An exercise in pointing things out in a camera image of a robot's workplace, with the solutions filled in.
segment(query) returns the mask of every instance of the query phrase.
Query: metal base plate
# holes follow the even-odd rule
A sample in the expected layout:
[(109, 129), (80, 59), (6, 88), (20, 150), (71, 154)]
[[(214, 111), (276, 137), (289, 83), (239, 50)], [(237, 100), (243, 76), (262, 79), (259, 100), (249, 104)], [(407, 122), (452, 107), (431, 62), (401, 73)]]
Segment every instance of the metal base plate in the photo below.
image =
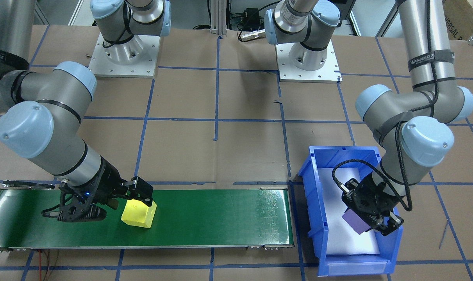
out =
[(337, 83), (338, 81), (342, 81), (342, 75), (340, 75), (339, 64), (337, 57), (335, 57), (332, 41), (328, 43), (328, 55), (324, 66), (316, 71), (305, 71), (294, 66), (291, 59), (288, 58), (288, 53), (293, 45), (294, 43), (276, 45), (280, 81), (318, 83)]
[(138, 35), (147, 51), (136, 64), (120, 65), (114, 64), (102, 48), (103, 37), (99, 34), (89, 69), (96, 77), (131, 77), (131, 78), (155, 78), (158, 51), (160, 50), (160, 37)]

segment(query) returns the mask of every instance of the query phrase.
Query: light blue joint cap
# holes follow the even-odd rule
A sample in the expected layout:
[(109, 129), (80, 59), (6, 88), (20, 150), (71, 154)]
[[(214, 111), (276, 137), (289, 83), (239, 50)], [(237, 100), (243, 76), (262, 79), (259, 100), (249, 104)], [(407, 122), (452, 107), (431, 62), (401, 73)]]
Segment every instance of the light blue joint cap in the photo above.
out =
[(429, 116), (417, 116), (401, 130), (403, 149), (417, 164), (438, 165), (452, 148), (454, 137), (450, 128)]
[(40, 155), (53, 132), (51, 112), (36, 101), (18, 103), (0, 118), (0, 141), (23, 158)]
[(388, 87), (377, 84), (368, 87), (365, 89), (361, 94), (358, 96), (358, 99), (356, 99), (356, 111), (358, 111), (358, 114), (360, 115), (361, 119), (365, 118), (365, 114), (372, 106), (373, 103), (385, 92), (391, 91)]
[(62, 62), (54, 69), (61, 69), (77, 78), (89, 91), (91, 100), (94, 99), (94, 92), (97, 87), (97, 80), (94, 74), (85, 66), (77, 62)]
[(90, 2), (90, 10), (92, 16), (96, 20), (106, 18), (110, 14), (113, 14), (117, 9), (122, 7), (124, 0), (92, 0)]
[(328, 0), (319, 0), (313, 8), (312, 14), (330, 27), (336, 27), (340, 23), (339, 8)]
[(170, 34), (170, 21), (172, 20), (172, 14), (170, 13), (170, 2), (165, 1), (165, 11), (163, 14), (163, 25), (162, 31), (160, 32), (161, 36), (169, 36)]
[(266, 38), (268, 40), (268, 43), (270, 43), (271, 45), (277, 45), (278, 39), (276, 39), (276, 29), (273, 20), (273, 9), (269, 9), (266, 11), (266, 15), (264, 16), (264, 28), (266, 30)]
[(473, 111), (473, 94), (466, 87), (460, 87), (460, 86), (457, 86), (457, 87), (459, 87), (459, 89), (461, 89), (462, 92), (464, 93), (464, 106), (462, 107), (462, 110), (452, 122), (466, 119)]

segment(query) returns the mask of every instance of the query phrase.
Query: cardboard box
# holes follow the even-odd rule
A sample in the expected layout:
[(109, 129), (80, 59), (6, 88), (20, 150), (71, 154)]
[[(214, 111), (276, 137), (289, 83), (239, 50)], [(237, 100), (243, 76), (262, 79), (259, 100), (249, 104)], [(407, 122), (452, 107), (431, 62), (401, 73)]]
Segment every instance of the cardboard box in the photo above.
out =
[(442, 0), (450, 40), (465, 40), (473, 34), (473, 0)]

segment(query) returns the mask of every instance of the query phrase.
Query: white foam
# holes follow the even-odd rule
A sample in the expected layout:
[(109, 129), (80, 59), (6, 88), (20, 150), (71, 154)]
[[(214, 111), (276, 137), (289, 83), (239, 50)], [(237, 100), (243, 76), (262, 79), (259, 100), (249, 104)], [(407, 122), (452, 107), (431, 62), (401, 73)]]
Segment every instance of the white foam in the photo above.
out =
[[(371, 230), (358, 235), (342, 215), (347, 209), (340, 198), (342, 190), (336, 185), (332, 178), (333, 169), (318, 169), (318, 174), (323, 187), (323, 203), (328, 222), (328, 255), (352, 255), (352, 254), (379, 254), (379, 247), (375, 239), (375, 232)], [(360, 181), (357, 168), (338, 168), (335, 176), (342, 182), (355, 178)]]

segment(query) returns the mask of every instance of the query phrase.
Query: velcro strap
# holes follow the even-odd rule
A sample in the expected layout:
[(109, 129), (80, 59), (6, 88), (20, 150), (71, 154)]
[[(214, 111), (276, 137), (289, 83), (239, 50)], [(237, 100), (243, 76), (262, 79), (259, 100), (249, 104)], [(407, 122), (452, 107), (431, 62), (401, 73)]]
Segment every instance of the velcro strap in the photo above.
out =
[(411, 111), (403, 112), (391, 117), (390, 119), (385, 121), (380, 128), (376, 128), (375, 130), (373, 130), (374, 139), (382, 146), (382, 142), (384, 142), (384, 138), (386, 137), (386, 135), (391, 132), (391, 130), (393, 130), (393, 128), (397, 126), (398, 123), (400, 123), (401, 121), (410, 121), (410, 119), (412, 119), (413, 117), (415, 117), (415, 113)]
[(454, 60), (455, 53), (451, 50), (434, 50), (410, 59), (408, 61), (408, 71), (430, 62), (450, 62), (452, 64)]

